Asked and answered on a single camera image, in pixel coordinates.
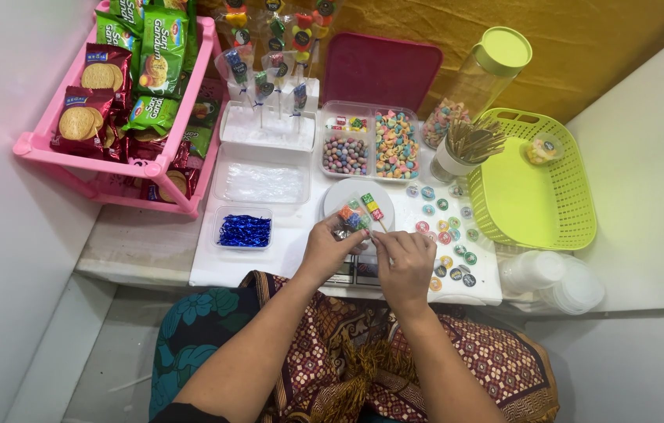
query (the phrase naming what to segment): white wall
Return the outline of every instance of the white wall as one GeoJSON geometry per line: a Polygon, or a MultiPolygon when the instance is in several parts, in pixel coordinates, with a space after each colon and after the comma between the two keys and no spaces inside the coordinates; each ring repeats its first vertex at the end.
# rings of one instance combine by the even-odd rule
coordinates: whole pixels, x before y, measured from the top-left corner
{"type": "Polygon", "coordinates": [[[78,52],[94,5],[0,1],[0,422],[99,212],[11,153],[78,52]]]}
{"type": "Polygon", "coordinates": [[[556,423],[664,423],[664,317],[528,322],[552,361],[556,423]]]}
{"type": "Polygon", "coordinates": [[[606,285],[597,311],[664,308],[664,49],[567,127],[598,219],[575,255],[606,285]]]}

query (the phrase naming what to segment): cup lid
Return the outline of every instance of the cup lid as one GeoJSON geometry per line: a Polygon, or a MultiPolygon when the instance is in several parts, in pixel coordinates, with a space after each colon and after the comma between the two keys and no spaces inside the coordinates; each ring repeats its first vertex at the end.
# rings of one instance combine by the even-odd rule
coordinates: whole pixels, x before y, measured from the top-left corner
{"type": "Polygon", "coordinates": [[[483,33],[472,53],[488,72],[514,77],[530,62],[533,48],[523,34],[506,26],[495,26],[483,33]]]}

